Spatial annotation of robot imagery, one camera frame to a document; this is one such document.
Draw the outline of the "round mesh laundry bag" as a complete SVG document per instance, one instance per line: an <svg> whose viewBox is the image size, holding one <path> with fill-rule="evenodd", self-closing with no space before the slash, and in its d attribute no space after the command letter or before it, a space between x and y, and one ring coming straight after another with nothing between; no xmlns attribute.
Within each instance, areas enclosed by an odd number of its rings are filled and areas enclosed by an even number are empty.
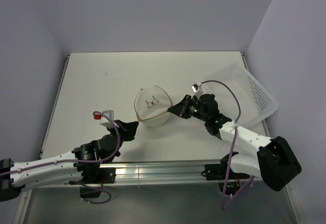
<svg viewBox="0 0 326 224"><path fill-rule="evenodd" d="M133 104L137 120L149 128L163 125L169 118L168 109L172 106L171 97L157 85L141 89Z"/></svg>

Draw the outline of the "aluminium rail frame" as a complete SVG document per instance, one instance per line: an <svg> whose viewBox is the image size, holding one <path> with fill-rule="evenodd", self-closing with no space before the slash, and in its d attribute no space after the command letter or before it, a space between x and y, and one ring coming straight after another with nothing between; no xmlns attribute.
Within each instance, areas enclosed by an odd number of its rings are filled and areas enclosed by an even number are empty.
<svg viewBox="0 0 326 224"><path fill-rule="evenodd" d="M137 89L155 84L174 98L191 91L192 82L232 64L246 66L240 51L72 53L42 146L56 155L104 130L91 119L94 110L113 109L123 121L134 117ZM229 145L210 137L197 121L173 118L154 131L163 142L149 141L147 130L117 158L116 181L106 204L87 204L78 187L64 183L22 194L15 223L305 223L293 185L276 192L261 180L221 210L218 181L200 173L217 163Z"/></svg>

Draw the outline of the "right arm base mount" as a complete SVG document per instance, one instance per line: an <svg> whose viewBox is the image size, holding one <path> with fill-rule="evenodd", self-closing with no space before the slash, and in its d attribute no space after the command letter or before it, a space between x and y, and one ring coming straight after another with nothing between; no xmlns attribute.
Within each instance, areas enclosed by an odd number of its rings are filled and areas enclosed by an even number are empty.
<svg viewBox="0 0 326 224"><path fill-rule="evenodd" d="M206 164L204 165L204 171L201 172L201 176L206 178L207 181L219 181L220 191L223 191L226 178L226 167L227 166L223 164ZM241 188L240 181L249 178L250 176L247 174L234 173L230 170L225 195L231 196L236 194Z"/></svg>

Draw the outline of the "white perforated plastic basket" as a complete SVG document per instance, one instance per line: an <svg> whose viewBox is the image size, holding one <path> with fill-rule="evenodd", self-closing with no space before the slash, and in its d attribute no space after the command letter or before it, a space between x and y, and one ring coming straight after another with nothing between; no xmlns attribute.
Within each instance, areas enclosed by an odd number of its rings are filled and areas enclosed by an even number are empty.
<svg viewBox="0 0 326 224"><path fill-rule="evenodd" d="M225 116L235 120L238 110L241 115L238 124L250 127L271 116L279 108L276 99L245 68L238 64L224 67L203 78L204 81L217 80L227 85L231 95L223 85L208 82L202 86L207 94L214 94L219 110Z"/></svg>

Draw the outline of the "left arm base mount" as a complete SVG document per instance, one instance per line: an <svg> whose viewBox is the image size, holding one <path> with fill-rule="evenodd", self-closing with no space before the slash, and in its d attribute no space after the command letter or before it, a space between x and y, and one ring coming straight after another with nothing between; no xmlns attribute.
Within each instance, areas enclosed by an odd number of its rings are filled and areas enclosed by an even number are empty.
<svg viewBox="0 0 326 224"><path fill-rule="evenodd" d="M101 204L109 202L112 199L112 194L104 189L104 184L113 184L115 182L116 169L109 167L108 169L99 169L97 175L86 178L85 180L69 181L69 185L78 185L79 195L84 202L91 204ZM108 198L99 200L102 193L105 193Z"/></svg>

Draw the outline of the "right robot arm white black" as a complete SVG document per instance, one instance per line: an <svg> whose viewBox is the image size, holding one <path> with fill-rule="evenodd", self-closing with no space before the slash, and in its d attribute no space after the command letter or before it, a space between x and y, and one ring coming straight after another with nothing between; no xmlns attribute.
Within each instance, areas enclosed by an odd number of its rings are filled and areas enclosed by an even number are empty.
<svg viewBox="0 0 326 224"><path fill-rule="evenodd" d="M207 180L253 176L261 178L272 190L280 191L302 172L285 138L259 135L238 125L220 112L213 94L200 97L185 95L168 112L183 119L199 119L210 135L247 151L246 155L232 151L214 169L206 168Z"/></svg>

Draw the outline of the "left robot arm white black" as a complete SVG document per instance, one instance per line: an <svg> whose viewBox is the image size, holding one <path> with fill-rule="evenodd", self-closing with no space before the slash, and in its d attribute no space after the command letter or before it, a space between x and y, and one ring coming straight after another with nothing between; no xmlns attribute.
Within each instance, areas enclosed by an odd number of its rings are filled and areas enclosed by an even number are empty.
<svg viewBox="0 0 326 224"><path fill-rule="evenodd" d="M124 142L134 140L139 123L115 120L101 139L83 144L72 151L51 158L30 162L1 160L1 201L9 201L24 191L62 183L94 183L100 175L100 165L120 156Z"/></svg>

